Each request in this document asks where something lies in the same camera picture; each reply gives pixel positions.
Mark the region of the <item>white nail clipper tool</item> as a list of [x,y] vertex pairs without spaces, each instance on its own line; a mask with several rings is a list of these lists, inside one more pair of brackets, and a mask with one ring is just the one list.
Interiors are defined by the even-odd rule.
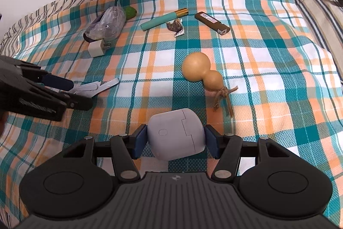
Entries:
[[110,89],[113,86],[116,86],[119,82],[120,81],[118,78],[114,78],[108,82],[90,82],[88,84],[75,86],[74,88],[69,90],[68,93],[84,96],[87,98],[92,98],[100,94],[101,92],[106,91],[107,89]]

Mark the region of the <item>white earbuds case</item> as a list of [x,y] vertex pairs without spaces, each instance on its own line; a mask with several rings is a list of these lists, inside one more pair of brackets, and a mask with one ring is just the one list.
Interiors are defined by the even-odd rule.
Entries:
[[155,114],[147,127],[150,149],[159,160],[176,160],[205,150],[202,122],[191,109]]

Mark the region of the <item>white plug adapter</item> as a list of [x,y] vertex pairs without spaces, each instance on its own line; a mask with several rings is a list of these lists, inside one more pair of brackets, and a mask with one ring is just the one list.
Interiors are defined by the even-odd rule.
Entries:
[[112,47],[111,43],[106,42],[104,39],[94,41],[88,45],[88,53],[92,58],[103,56],[108,49]]

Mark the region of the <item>dark purple cylinder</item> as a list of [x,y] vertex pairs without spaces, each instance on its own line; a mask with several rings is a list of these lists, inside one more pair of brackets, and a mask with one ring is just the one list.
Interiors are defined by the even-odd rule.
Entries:
[[105,13],[102,12],[84,31],[83,38],[88,43],[104,38],[106,30],[106,24],[102,23],[104,14]]

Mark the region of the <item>clear plastic bag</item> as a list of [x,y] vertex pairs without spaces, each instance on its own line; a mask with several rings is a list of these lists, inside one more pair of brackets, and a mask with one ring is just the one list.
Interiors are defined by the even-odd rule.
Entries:
[[120,5],[120,2],[118,2],[116,6],[111,6],[106,9],[104,13],[102,23],[106,24],[106,30],[103,39],[114,40],[122,32],[126,22],[126,14]]

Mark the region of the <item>tan gourd ornament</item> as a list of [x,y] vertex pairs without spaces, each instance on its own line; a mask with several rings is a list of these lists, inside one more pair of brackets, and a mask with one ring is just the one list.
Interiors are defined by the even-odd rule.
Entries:
[[234,117],[230,94],[236,91],[238,86],[228,89],[224,85],[222,74],[217,70],[211,70],[211,61],[206,54],[202,52],[188,54],[183,60],[181,72],[186,80],[190,82],[201,81],[205,90],[215,93],[213,110],[217,110],[220,101],[224,99],[230,117]]

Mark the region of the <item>plaid teal orange blanket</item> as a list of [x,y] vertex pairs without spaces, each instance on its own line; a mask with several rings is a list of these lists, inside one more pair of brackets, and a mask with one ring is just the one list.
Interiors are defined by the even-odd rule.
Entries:
[[[131,6],[137,15],[103,56],[92,58],[86,28],[106,9]],[[185,33],[166,23],[140,25],[179,9]],[[205,12],[229,26],[220,35],[195,19]],[[215,93],[181,72],[188,54],[202,52],[230,94],[213,110]],[[294,0],[94,0],[61,11],[19,35],[12,56],[75,84],[119,79],[88,111],[68,110],[62,121],[11,114],[1,138],[1,220],[14,227],[27,211],[19,183],[32,168],[85,136],[103,141],[132,133],[157,113],[193,110],[203,124],[247,141],[267,136],[322,170],[332,181],[326,216],[342,224],[342,88],[330,52],[317,46]]]

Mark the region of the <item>green leaf piece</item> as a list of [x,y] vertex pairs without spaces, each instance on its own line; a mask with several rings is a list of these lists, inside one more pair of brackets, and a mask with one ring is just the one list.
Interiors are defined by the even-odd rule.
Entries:
[[130,20],[137,15],[137,10],[131,6],[126,6],[124,12],[126,14],[126,20]]

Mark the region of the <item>small seashell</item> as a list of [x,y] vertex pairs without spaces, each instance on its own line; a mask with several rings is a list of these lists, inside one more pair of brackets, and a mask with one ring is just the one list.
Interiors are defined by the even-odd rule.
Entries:
[[183,21],[181,18],[166,22],[166,26],[169,31],[172,31],[174,33],[174,37],[182,36],[185,33]]

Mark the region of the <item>teal gold-capped tube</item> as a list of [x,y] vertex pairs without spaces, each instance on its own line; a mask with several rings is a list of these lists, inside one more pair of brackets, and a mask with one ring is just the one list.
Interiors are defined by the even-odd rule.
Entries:
[[189,13],[189,11],[187,8],[179,9],[177,11],[170,12],[170,13],[162,15],[162,16],[154,17],[152,20],[147,21],[145,23],[142,23],[140,25],[140,27],[141,27],[142,31],[146,31],[146,30],[149,30],[149,29],[154,28],[156,26],[159,26],[163,23],[166,23],[168,21],[173,21],[173,20],[178,19],[180,17],[186,16],[186,15],[188,15],[188,13]]

